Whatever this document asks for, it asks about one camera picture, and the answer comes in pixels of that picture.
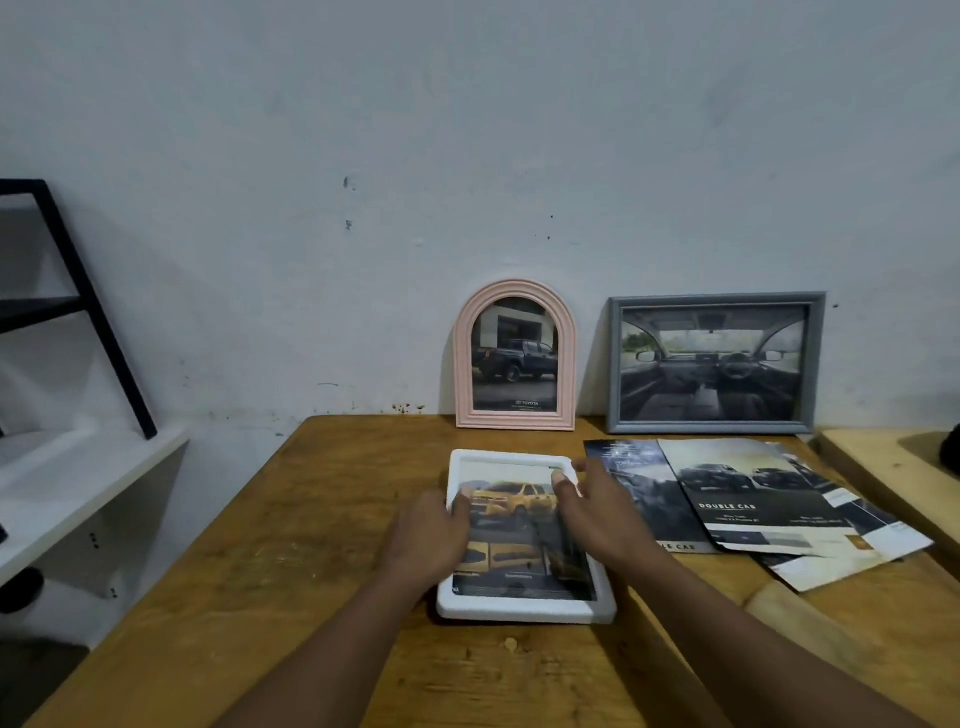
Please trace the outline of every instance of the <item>gray picture frame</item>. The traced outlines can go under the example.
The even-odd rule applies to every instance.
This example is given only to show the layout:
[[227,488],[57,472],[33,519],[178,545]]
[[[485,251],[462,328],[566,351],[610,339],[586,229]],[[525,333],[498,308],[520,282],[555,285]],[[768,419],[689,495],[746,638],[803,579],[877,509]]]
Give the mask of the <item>gray picture frame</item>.
[[[710,306],[783,306],[806,308],[806,326],[801,356],[801,383],[797,397],[799,407],[794,420],[711,420],[711,421],[622,421],[621,347],[623,311],[629,308],[678,308]],[[610,434],[798,434],[813,431],[813,415],[817,398],[817,373],[823,336],[827,294],[823,291],[798,293],[754,293],[698,296],[654,296],[611,298],[610,311],[610,398],[607,408],[607,431]]]

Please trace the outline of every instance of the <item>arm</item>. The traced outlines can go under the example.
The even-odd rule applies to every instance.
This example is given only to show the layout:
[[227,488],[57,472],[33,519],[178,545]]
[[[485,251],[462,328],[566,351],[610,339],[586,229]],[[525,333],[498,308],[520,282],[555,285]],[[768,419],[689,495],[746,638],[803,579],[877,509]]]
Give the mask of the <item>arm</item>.
[[400,624],[467,550],[470,503],[425,493],[397,513],[372,578],[214,724],[215,728],[349,728],[360,724]]
[[737,726],[926,726],[919,718],[748,615],[663,550],[627,490],[596,458],[582,497],[555,473],[573,537],[643,598]]

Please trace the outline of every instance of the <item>dark pickup truck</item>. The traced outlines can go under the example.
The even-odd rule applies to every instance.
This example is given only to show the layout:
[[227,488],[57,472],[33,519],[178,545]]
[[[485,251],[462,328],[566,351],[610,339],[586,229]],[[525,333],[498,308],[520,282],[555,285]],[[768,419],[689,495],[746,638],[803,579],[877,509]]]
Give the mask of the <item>dark pickup truck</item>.
[[500,349],[474,349],[473,365],[487,381],[498,376],[506,381],[519,381],[523,375],[539,379],[543,375],[557,375],[557,353],[539,341],[512,339]]

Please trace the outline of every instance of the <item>forearm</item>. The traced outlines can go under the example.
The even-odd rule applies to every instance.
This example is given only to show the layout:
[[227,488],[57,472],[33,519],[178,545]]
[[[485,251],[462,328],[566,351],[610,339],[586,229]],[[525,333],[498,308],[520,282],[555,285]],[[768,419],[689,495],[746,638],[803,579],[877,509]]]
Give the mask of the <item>forearm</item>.
[[378,572],[297,651],[240,699],[215,728],[358,725],[420,589]]
[[660,552],[625,574],[737,726],[922,726]]

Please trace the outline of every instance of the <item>black metal shelf frame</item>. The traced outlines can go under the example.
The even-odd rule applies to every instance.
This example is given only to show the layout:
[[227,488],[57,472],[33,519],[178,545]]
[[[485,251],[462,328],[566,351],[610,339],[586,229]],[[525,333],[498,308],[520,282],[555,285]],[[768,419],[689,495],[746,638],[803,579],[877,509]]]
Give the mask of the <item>black metal shelf frame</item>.
[[43,222],[57,245],[57,250],[60,252],[67,273],[77,288],[78,295],[56,299],[0,301],[0,333],[51,321],[71,313],[86,311],[86,314],[90,317],[90,323],[93,325],[93,330],[97,332],[100,343],[104,351],[107,352],[107,358],[120,381],[120,386],[127,396],[133,415],[140,424],[140,429],[143,430],[143,436],[148,440],[156,437],[154,418],[150,414],[147,402],[144,401],[143,395],[140,393],[136,379],[133,378],[133,372],[120,349],[120,344],[117,342],[113,329],[110,327],[107,314],[93,289],[93,283],[86,274],[86,269],[80,260],[80,254],[78,254],[76,246],[73,244],[73,239],[63,223],[63,218],[60,217],[60,210],[50,193],[50,187],[44,180],[0,180],[0,196],[6,195],[33,196],[36,206],[43,216]]

